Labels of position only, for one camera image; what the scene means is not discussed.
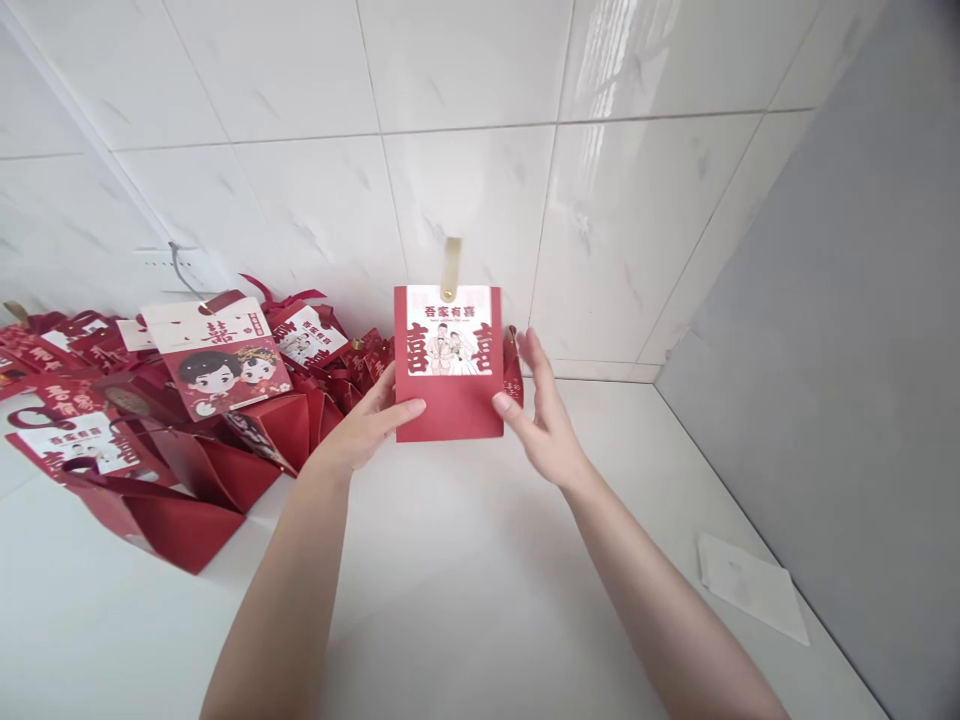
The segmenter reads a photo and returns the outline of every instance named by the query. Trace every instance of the electrical outlet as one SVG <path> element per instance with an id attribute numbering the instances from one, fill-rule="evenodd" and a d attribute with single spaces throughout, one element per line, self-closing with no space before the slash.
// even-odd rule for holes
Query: electrical outlet
<path id="1" fill-rule="evenodd" d="M 136 250 L 134 255 L 144 276 L 152 278 L 158 290 L 190 292 L 177 277 L 173 267 L 173 253 L 170 250 L 150 248 Z M 197 292 L 221 293 L 228 289 L 220 266 L 200 248 L 179 249 L 177 265 L 190 287 Z"/>

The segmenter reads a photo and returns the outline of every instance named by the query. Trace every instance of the tile grout line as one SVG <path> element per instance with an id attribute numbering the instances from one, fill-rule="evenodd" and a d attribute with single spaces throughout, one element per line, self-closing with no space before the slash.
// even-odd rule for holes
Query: tile grout line
<path id="1" fill-rule="evenodd" d="M 101 137 L 100 131 L 94 127 L 93 122 L 87 117 L 70 86 L 61 76 L 59 69 L 43 49 L 34 42 L 23 23 L 20 22 L 20 18 L 7 3 L 2 1 L 0 1 L 0 25 L 6 27 L 16 46 L 19 47 L 24 57 L 36 70 L 40 79 L 46 83 L 47 89 L 50 90 L 67 117 L 73 122 L 82 139 L 86 141 L 87 150 L 81 154 L 94 155 L 103 163 L 106 172 L 120 186 L 120 189 L 133 204 L 134 209 L 140 214 L 141 219 L 147 224 L 158 241 L 164 243 L 171 240 L 170 233 L 154 212 L 153 206 L 143 197 L 140 189 L 130 180 L 129 175 L 120 165 L 119 160 L 114 157 L 113 151 Z"/>
<path id="2" fill-rule="evenodd" d="M 17 155 L 14 157 L 0 157 L 0 162 L 9 162 L 10 160 L 49 160 L 58 157 L 78 157 L 86 155 L 84 152 L 65 152 L 65 153 L 40 153 L 37 155 Z"/>
<path id="3" fill-rule="evenodd" d="M 163 8 L 163 12 L 167 16 L 167 20 L 170 22 L 170 26 L 173 28 L 173 32 L 176 33 L 177 40 L 180 41 L 180 47 L 183 48 L 184 55 L 187 56 L 187 60 L 190 62 L 190 67 L 193 68 L 193 74 L 197 78 L 197 82 L 200 84 L 200 89 L 203 90 L 204 96 L 207 98 L 207 102 L 210 105 L 210 111 L 213 113 L 213 116 L 217 119 L 217 124 L 220 125 L 220 130 L 223 132 L 223 136 L 226 138 L 225 142 L 222 143 L 210 143 L 207 144 L 198 144 L 191 145 L 190 147 L 229 147 L 230 154 L 233 156 L 233 161 L 237 164 L 237 167 L 240 168 L 240 174 L 243 176 L 243 181 L 247 184 L 247 189 L 250 191 L 250 194 L 253 196 L 253 201 L 257 204 L 257 211 L 260 213 L 260 219 L 263 221 L 263 227 L 266 229 L 267 233 L 270 235 L 270 238 L 280 247 L 286 247 L 286 241 L 278 239 L 273 232 L 272 225 L 267 221 L 267 214 L 263 210 L 263 203 L 260 202 L 260 195 L 257 194 L 257 191 L 253 188 L 253 183 L 250 182 L 250 178 L 247 175 L 247 170 L 244 167 L 243 163 L 240 161 L 240 157 L 237 155 L 237 150 L 234 147 L 234 142 L 230 139 L 230 133 L 227 132 L 227 126 L 223 123 L 223 118 L 220 117 L 220 113 L 217 111 L 217 106 L 213 103 L 213 98 L 210 96 L 210 91 L 207 89 L 207 84 L 203 81 L 203 78 L 200 76 L 200 70 L 197 69 L 197 63 L 193 59 L 193 55 L 190 54 L 187 44 L 183 40 L 183 35 L 180 33 L 180 28 L 177 27 L 177 23 L 173 19 L 173 15 L 170 14 L 169 8 L 167 8 L 167 0 L 160 0 L 160 5 Z M 209 248 L 199 245 L 206 252 L 215 252 Z"/>
<path id="4" fill-rule="evenodd" d="M 553 165 L 557 158 L 557 137 L 560 135 L 560 113 L 563 112 L 563 89 L 567 84 L 567 64 L 570 62 L 570 47 L 573 44 L 573 19 L 577 11 L 577 2 L 570 3 L 570 21 L 567 23 L 567 47 L 563 53 L 563 67 L 560 70 L 560 92 L 557 98 L 557 116 L 553 126 L 553 139 L 550 143 L 550 162 L 547 165 L 547 187 L 543 194 L 543 210 L 540 212 L 540 237 L 537 239 L 537 259 L 533 264 L 533 284 L 530 288 L 530 310 L 527 313 L 527 327 L 533 320 L 533 302 L 537 296 L 537 278 L 540 275 L 540 252 L 543 250 L 543 226 L 547 220 L 547 207 L 550 204 L 550 186 L 553 182 Z"/>
<path id="5" fill-rule="evenodd" d="M 810 35 L 810 31 L 813 29 L 813 26 L 816 24 L 817 18 L 820 16 L 820 13 L 823 12 L 823 8 L 826 5 L 826 2 L 829 2 L 829 0 L 826 0 L 826 1 L 820 0 L 820 5 L 817 7 L 817 12 L 813 14 L 813 18 L 810 20 L 810 24 L 807 25 L 807 29 L 803 33 L 803 38 L 800 40 L 799 45 L 797 45 L 797 49 L 794 51 L 793 57 L 790 59 L 790 62 L 787 65 L 787 69 L 784 70 L 783 76 L 780 78 L 780 82 L 777 83 L 776 89 L 773 91 L 773 94 L 770 96 L 770 100 L 767 102 L 767 107 L 764 108 L 763 110 L 758 111 L 759 113 L 761 113 L 760 121 L 757 123 L 757 127 L 754 128 L 753 134 L 750 136 L 750 140 L 747 143 L 746 148 L 744 148 L 743 155 L 740 157 L 740 160 L 737 162 L 737 167 L 734 169 L 733 174 L 730 176 L 730 180 L 727 181 L 726 186 L 723 188 L 723 192 L 720 194 L 720 199 L 717 201 L 716 207 L 713 209 L 713 212 L 710 213 L 710 218 L 707 220 L 707 224 L 703 226 L 703 232 L 701 232 L 700 237 L 697 238 L 697 244 L 693 246 L 693 250 L 691 251 L 690 256 L 687 258 L 687 261 L 683 264 L 683 269 L 680 271 L 680 274 L 677 276 L 677 281 L 674 283 L 673 287 L 670 289 L 670 294 L 667 296 L 667 301 L 663 304 L 663 307 L 660 308 L 660 312 L 657 314 L 657 319 L 654 321 L 653 327 L 650 328 L 650 334 L 647 335 L 646 340 L 643 341 L 643 347 L 640 348 L 640 354 L 637 355 L 635 364 L 638 364 L 638 365 L 640 364 L 640 358 L 643 357 L 643 353 L 647 349 L 647 345 L 650 344 L 650 338 L 653 337 L 653 333 L 656 331 L 657 325 L 660 324 L 660 320 L 663 318 L 663 314 L 666 312 L 667 306 L 670 304 L 670 301 L 673 299 L 674 293 L 676 293 L 677 288 L 680 286 L 680 281 L 683 279 L 683 274 L 687 271 L 687 267 L 689 267 L 690 262 L 693 260 L 693 256 L 697 252 L 697 248 L 700 247 L 700 242 L 703 240 L 703 236 L 707 232 L 707 228 L 710 227 L 710 222 L 713 220 L 713 216 L 716 215 L 717 209 L 723 203 L 723 199 L 727 194 L 727 190 L 730 189 L 730 185 L 733 183 L 733 178 L 736 176 L 737 171 L 740 169 L 740 166 L 743 164 L 743 159 L 747 156 L 747 153 L 750 150 L 750 145 L 753 143 L 754 138 L 756 138 L 757 133 L 760 132 L 760 126 L 763 124 L 764 118 L 767 115 L 782 114 L 787 112 L 805 112 L 805 111 L 816 109 L 816 108 L 798 108 L 798 109 L 771 110 L 770 105 L 774 102 L 774 100 L 777 99 L 777 95 L 780 93 L 780 88 L 783 87 L 783 83 L 786 82 L 787 77 L 790 75 L 790 70 L 793 68 L 793 64 L 797 61 L 797 58 L 800 56 L 800 51 L 803 49 L 803 45 L 807 41 L 807 37 Z M 749 231 L 749 228 L 746 228 L 744 230 L 744 236 L 746 236 L 746 233 L 748 231 Z M 740 240 L 737 241 L 738 245 L 740 244 L 741 240 L 743 240 L 743 237 L 741 237 Z M 693 318 L 691 317 L 687 321 L 688 326 L 689 326 L 689 322 L 692 320 Z"/>
<path id="6" fill-rule="evenodd" d="M 429 135 L 431 133 L 456 133 L 456 132 L 475 132 L 479 130 L 512 130 L 520 128 L 534 128 L 534 127 L 576 127 L 578 125 L 607 125 L 612 123 L 627 123 L 627 122 L 655 122 L 660 120 L 686 120 L 686 119 L 695 119 L 695 118 L 712 118 L 712 117 L 731 117 L 737 115 L 759 115 L 759 114 L 788 114 L 788 113 L 801 113 L 809 112 L 810 110 L 815 110 L 816 108 L 812 107 L 802 107 L 802 108 L 790 108 L 786 110 L 770 110 L 769 112 L 760 109 L 754 110 L 729 110 L 722 112 L 713 112 L 713 113 L 677 113 L 674 115 L 637 115 L 632 117 L 624 118 L 598 118 L 593 120 L 549 120 L 542 122 L 528 122 L 528 123 L 507 123 L 503 125 L 471 125 L 465 127 L 449 127 L 449 128 L 428 128 L 424 130 L 388 130 L 386 132 L 368 132 L 368 133 L 347 133 L 344 135 L 310 135 L 304 137 L 291 137 L 291 138 L 265 138 L 262 140 L 226 140 L 223 142 L 208 142 L 208 143 L 187 143 L 184 145 L 151 145 L 149 147 L 129 147 L 129 148 L 118 148 L 114 150 L 115 153 L 135 153 L 135 152 L 151 152 L 154 150 L 179 150 L 185 148 L 197 148 L 197 147 L 217 147 L 221 145 L 266 145 L 269 143 L 284 143 L 284 142 L 307 142 L 311 140 L 343 140 L 349 138 L 360 138 L 360 137 L 394 137 L 394 136 L 404 136 L 404 135 Z M 5 158 L 10 160 L 16 160 L 17 158 Z"/>
<path id="7" fill-rule="evenodd" d="M 663 314 L 667 311 L 667 305 L 670 304 L 670 301 L 673 299 L 673 294 L 677 291 L 677 288 L 680 286 L 680 281 L 683 279 L 683 274 L 687 271 L 687 268 L 690 267 L 690 263 L 693 261 L 693 256 L 697 253 L 697 248 L 700 247 L 700 242 L 703 240 L 703 236 L 707 234 L 707 228 L 710 227 L 710 223 L 713 222 L 714 216 L 717 214 L 717 210 L 720 209 L 720 206 L 723 204 L 724 198 L 727 196 L 727 191 L 730 189 L 730 186 L 733 184 L 733 179 L 737 176 L 737 172 L 740 170 L 740 166 L 743 165 L 743 160 L 747 157 L 747 153 L 750 152 L 750 145 L 753 144 L 753 139 L 757 136 L 757 133 L 760 132 L 760 126 L 763 124 L 763 118 L 766 116 L 766 113 L 760 113 L 760 119 L 757 120 L 756 126 L 753 128 L 753 132 L 750 133 L 750 139 L 747 140 L 747 144 L 743 148 L 743 153 L 740 155 L 740 159 L 737 160 L 736 166 L 733 168 L 733 172 L 730 173 L 730 178 L 727 180 L 727 184 L 723 186 L 723 192 L 720 193 L 720 197 L 717 200 L 717 204 L 714 206 L 713 210 L 710 212 L 710 217 L 707 218 L 706 224 L 703 226 L 703 230 L 700 231 L 700 236 L 697 238 L 697 242 L 694 244 L 693 248 L 690 250 L 690 254 L 687 256 L 686 262 L 683 264 L 683 269 L 680 271 L 680 274 L 677 275 L 676 281 L 673 283 L 673 287 L 670 288 L 670 293 L 667 295 L 667 301 L 663 304 L 663 307 L 660 308 L 660 312 L 657 313 L 657 319 L 654 320 L 653 325 L 650 328 L 650 333 L 647 335 L 647 338 L 643 341 L 643 347 L 640 348 L 640 354 L 637 355 L 637 359 L 634 360 L 634 364 L 640 364 L 640 358 L 643 357 L 643 351 L 647 349 L 647 344 L 650 342 L 650 338 L 653 336 L 654 331 L 657 329 L 657 325 L 660 323 L 660 319 L 663 317 Z"/>
<path id="8" fill-rule="evenodd" d="M 357 27 L 360 29 L 360 44 L 363 46 L 363 60 L 367 64 L 367 79 L 370 81 L 370 97 L 373 98 L 373 114 L 377 118 L 377 135 L 380 137 L 380 152 L 383 155 L 384 170 L 387 171 L 387 187 L 390 189 L 390 203 L 393 205 L 393 221 L 397 225 L 397 242 L 400 243 L 400 257 L 403 258 L 403 274 L 409 285 L 410 266 L 407 263 L 407 248 L 403 244 L 403 233 L 400 230 L 400 211 L 397 209 L 397 195 L 393 190 L 393 175 L 390 173 L 390 161 L 387 160 L 387 142 L 383 139 L 383 124 L 380 121 L 380 104 L 377 102 L 377 91 L 373 87 L 373 70 L 370 69 L 370 54 L 367 52 L 367 38 L 366 35 L 363 34 L 363 18 L 360 16 L 360 0 L 354 0 L 353 7 L 357 11 Z"/>

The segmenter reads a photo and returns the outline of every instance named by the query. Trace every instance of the gold clip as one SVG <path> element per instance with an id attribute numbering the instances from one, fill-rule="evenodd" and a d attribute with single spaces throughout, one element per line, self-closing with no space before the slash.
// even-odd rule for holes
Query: gold clip
<path id="1" fill-rule="evenodd" d="M 457 299 L 457 279 L 460 275 L 462 238 L 447 238 L 443 253 L 443 274 L 440 276 L 440 299 L 452 303 Z"/>
<path id="2" fill-rule="evenodd" d="M 11 315 L 13 315 L 19 322 L 26 322 L 29 317 L 29 313 L 23 308 L 23 305 L 18 303 L 16 300 L 7 300 L 3 306 L 7 309 Z"/>

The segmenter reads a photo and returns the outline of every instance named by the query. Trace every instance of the cartoon groom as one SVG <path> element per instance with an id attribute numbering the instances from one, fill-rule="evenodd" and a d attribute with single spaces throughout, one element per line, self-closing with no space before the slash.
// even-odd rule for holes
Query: cartoon groom
<path id="1" fill-rule="evenodd" d="M 447 338 L 447 324 L 437 326 L 437 336 L 427 341 L 427 355 L 430 356 L 430 372 L 433 375 L 450 374 L 450 340 Z"/>

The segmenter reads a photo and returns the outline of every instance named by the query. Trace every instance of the white countertop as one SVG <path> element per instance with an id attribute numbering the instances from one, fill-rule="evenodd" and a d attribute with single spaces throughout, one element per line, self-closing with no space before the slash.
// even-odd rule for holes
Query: white countertop
<path id="1" fill-rule="evenodd" d="M 791 716 L 885 718 L 805 603 L 809 648 L 700 586 L 698 531 L 773 558 L 654 387 L 560 386 L 597 467 Z M 0 715 L 196 717 L 292 480 L 193 577 L 8 448 L 0 475 Z M 513 437 L 390 443 L 356 475 L 328 661 L 325 720 L 666 717 L 562 497 Z"/>

